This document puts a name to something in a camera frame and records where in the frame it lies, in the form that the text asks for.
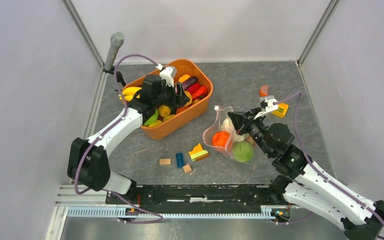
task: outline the yellow box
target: yellow box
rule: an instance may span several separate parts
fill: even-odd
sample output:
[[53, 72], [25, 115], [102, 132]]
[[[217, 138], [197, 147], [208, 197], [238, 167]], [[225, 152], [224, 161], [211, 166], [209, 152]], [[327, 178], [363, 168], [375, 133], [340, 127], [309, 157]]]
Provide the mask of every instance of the yellow box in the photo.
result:
[[288, 111], [289, 105], [286, 103], [279, 103], [279, 108], [276, 111], [272, 111], [271, 113], [278, 116], [279, 118], [284, 118], [286, 112]]

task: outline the orange pumpkin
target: orange pumpkin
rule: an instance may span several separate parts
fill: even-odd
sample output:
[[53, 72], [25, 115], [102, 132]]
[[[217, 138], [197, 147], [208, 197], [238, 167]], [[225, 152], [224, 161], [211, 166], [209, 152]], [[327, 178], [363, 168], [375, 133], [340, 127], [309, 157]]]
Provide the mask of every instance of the orange pumpkin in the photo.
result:
[[[212, 145], [217, 147], [224, 148], [230, 138], [230, 134], [227, 131], [219, 131], [214, 134], [212, 137]], [[232, 146], [232, 141], [230, 141], [228, 149]]]

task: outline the orange basket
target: orange basket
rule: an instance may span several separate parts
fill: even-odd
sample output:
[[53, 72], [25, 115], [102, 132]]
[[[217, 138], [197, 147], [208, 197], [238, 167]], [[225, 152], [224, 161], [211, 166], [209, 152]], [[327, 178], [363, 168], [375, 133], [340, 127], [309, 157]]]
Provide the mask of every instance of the orange basket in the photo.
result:
[[[185, 74], [190, 76], [196, 76], [198, 78], [199, 84], [206, 86], [208, 93], [206, 97], [204, 97], [202, 100], [200, 100], [196, 104], [193, 104], [192, 106], [188, 107], [186, 110], [180, 112], [179, 114], [176, 114], [174, 117], [163, 122], [158, 126], [155, 126], [155, 127], [140, 126], [143, 132], [150, 139], [154, 139], [154, 140], [161, 140], [168, 134], [180, 128], [181, 126], [187, 124], [193, 119], [204, 114], [208, 109], [208, 104], [210, 103], [210, 97], [213, 94], [213, 84], [208, 79], [208, 77], [199, 69], [199, 67], [192, 61], [181, 58], [173, 62], [170, 62], [169, 64], [167, 64], [167, 66], [173, 66], [177, 69], [176, 76], [174, 76], [175, 83], [177, 83], [179, 78]], [[149, 74], [158, 75], [159, 72], [160, 71], [156, 69], [155, 71], [150, 72]], [[125, 88], [141, 86], [144, 79], [145, 79], [145, 76], [127, 84]]]

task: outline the blue lego brick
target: blue lego brick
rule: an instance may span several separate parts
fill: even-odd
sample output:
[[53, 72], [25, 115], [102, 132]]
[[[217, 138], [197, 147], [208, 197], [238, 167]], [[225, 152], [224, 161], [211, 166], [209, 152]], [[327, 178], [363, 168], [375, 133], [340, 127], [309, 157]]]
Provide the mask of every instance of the blue lego brick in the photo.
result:
[[183, 153], [176, 153], [176, 162], [177, 162], [178, 169], [181, 169], [185, 165], [185, 160], [183, 159]]

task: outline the red pepper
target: red pepper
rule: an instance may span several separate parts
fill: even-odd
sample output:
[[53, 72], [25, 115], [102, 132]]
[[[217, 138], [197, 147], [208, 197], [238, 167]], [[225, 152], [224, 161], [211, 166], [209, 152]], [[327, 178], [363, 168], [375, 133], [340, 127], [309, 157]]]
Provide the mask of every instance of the red pepper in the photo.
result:
[[195, 100], [196, 98], [207, 94], [207, 87], [202, 85], [196, 92], [192, 94], [192, 100]]
[[201, 85], [197, 82], [192, 84], [190, 87], [186, 88], [185, 90], [188, 91], [190, 94], [194, 94], [198, 89], [200, 89]]

